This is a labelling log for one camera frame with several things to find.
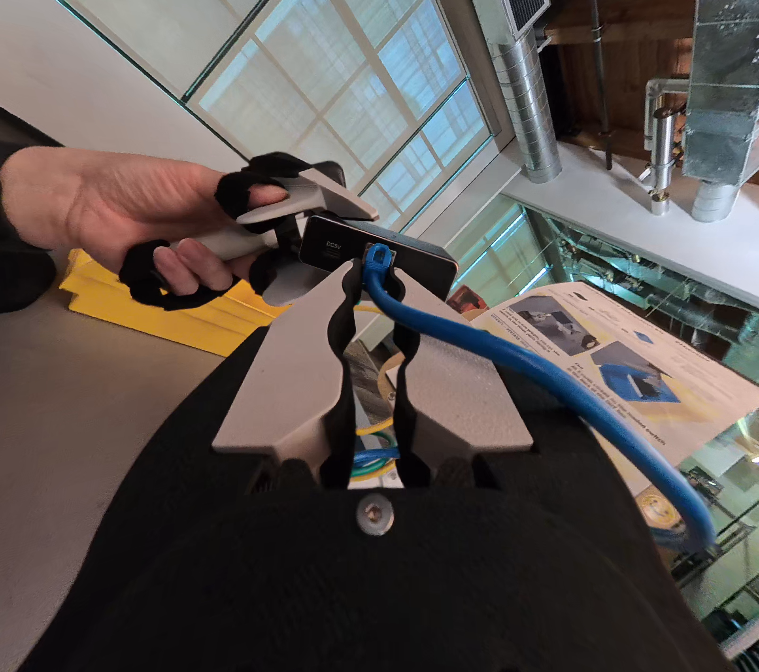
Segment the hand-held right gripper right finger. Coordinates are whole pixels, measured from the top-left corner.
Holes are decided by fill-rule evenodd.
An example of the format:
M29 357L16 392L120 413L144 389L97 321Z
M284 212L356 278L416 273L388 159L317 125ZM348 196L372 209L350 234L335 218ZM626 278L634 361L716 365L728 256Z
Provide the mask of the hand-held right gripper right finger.
M393 407L404 487L427 487L451 459L531 450L531 433L490 361L399 322L393 339L404 356Z

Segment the silver pipe fitting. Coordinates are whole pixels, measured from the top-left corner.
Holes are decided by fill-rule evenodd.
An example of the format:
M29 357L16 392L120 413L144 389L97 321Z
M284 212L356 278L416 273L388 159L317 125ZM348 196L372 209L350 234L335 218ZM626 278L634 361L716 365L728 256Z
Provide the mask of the silver pipe fitting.
M669 187L675 166L675 136L678 108L666 106L667 95L684 95L689 91L689 79L651 79L644 98L644 149L649 162L638 177L648 191L650 212L661 217L670 207Z

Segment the black ceiling pipe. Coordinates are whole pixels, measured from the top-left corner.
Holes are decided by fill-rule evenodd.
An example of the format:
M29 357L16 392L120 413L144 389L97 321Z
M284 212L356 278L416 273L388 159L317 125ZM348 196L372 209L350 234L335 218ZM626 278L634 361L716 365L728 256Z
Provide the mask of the black ceiling pipe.
M606 73L602 49L603 26L600 16L599 0L588 0L591 13L591 38L593 44L593 61L599 98L600 136L603 140L606 171L613 167L612 136L610 130L610 111L606 95Z

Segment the black wrist band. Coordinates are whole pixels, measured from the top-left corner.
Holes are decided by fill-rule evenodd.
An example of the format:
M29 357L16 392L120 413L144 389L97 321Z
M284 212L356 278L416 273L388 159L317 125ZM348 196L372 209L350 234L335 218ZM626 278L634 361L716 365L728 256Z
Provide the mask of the black wrist band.
M60 147L55 139L1 108L1 166L28 147ZM1 312L20 311L53 284L55 262L46 250L24 242L1 205Z

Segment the large window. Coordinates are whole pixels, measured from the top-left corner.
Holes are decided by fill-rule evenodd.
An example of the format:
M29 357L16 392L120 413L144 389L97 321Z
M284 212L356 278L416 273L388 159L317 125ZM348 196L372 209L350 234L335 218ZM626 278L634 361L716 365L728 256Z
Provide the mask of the large window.
M437 0L58 0L244 157L334 161L407 227L491 138Z

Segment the yellow plastic bin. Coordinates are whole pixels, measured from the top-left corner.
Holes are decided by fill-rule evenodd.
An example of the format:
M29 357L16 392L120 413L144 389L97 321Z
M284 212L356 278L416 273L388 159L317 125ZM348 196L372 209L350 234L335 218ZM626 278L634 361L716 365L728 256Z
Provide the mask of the yellow plastic bin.
M266 304L245 281L199 308L165 312L144 306L80 249L69 253L60 288L71 293L71 311L219 356L230 355L287 309Z

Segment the yellow smiley sticker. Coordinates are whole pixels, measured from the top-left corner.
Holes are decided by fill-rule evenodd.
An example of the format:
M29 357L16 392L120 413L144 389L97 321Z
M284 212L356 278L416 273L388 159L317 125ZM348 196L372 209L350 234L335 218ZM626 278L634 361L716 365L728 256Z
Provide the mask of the yellow smiley sticker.
M680 516L675 507L659 494L642 496L639 507L646 522L652 528L669 530L680 522Z

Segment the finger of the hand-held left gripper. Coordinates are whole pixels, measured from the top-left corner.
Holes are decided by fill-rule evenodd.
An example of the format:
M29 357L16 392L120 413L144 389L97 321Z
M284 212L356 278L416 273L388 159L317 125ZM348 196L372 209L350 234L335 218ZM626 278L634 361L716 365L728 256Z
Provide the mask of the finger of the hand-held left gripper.
M271 307L286 307L316 288L331 272L303 263L282 263L261 297Z
M348 220L376 222L376 208L349 191L340 181L317 168L309 168L289 180L289 196L295 213L330 212Z

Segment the printed instruction sheet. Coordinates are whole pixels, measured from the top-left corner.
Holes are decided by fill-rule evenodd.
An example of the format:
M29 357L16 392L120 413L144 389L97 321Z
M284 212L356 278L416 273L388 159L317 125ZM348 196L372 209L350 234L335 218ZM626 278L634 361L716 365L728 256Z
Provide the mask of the printed instruction sheet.
M472 325L558 366L723 506L757 499L757 385L584 282L540 287Z

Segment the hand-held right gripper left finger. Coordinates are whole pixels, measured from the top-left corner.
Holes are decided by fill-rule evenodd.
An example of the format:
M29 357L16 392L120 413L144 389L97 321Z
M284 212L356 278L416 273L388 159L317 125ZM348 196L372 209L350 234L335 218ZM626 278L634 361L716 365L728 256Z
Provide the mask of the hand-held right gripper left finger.
M347 345L356 334L360 260L348 260L269 326L213 440L217 453L298 459L324 487L347 487L355 398Z

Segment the wooden display board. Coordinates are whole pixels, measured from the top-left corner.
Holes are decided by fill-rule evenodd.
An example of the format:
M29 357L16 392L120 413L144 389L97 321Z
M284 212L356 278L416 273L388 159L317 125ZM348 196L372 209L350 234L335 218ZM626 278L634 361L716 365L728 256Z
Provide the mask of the wooden display board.
M635 503L636 503L636 505L637 505L637 507L639 509L639 512L642 515L645 524L649 528L650 533L653 535L653 538L656 541L659 541L659 542L668 542L668 541L676 540L678 538L681 538L681 537L685 536L687 534L687 527L685 525L685 521L680 516L680 514L679 514L679 516L680 516L680 522L678 523L678 525L676 525L672 529L655 529L655 528L650 527L650 525L648 525L648 523L646 522L646 520L644 518L644 515L640 511L639 501L640 501L640 498L642 496L651 495L651 494L659 494L660 496L665 497L668 501L669 501L669 499L664 494L662 494L661 491L659 491L653 485L649 485L643 491L641 491L640 494L638 494L638 495L636 495L634 497L634 500L635 500Z

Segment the person's left hand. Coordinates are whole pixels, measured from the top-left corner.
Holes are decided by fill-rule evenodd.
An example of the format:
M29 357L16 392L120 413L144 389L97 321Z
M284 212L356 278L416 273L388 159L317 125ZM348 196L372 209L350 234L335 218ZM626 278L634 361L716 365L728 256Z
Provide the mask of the person's left hand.
M2 204L21 240L48 251L85 250L111 272L127 252L166 240L153 263L178 296L225 291L261 252L223 261L197 241L233 224L215 200L223 174L144 155L26 147L2 166Z

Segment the rectangular metal duct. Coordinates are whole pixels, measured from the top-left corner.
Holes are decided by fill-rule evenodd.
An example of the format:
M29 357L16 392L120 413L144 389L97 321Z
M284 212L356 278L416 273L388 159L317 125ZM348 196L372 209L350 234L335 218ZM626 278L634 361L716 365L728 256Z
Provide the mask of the rectangular metal duct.
M714 223L758 168L758 0L696 0L692 52L682 173L692 217Z

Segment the round ribbed duct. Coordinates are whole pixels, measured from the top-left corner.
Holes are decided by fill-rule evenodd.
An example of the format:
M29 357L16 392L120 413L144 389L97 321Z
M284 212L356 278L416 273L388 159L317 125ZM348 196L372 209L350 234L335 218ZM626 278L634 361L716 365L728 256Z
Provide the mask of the round ribbed duct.
M532 183L548 183L562 167L534 35L528 31L512 44L493 44L490 49L525 174Z

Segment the black network switch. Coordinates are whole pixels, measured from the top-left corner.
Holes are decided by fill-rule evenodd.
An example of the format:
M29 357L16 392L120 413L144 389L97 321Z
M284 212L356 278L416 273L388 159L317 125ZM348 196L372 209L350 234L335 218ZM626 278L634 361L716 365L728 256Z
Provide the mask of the black network switch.
M365 260L370 246L378 242L389 247L395 268L403 270L441 300L447 299L459 275L456 260L439 246L386 230L372 222L314 214L305 224L299 260L332 272L347 260Z

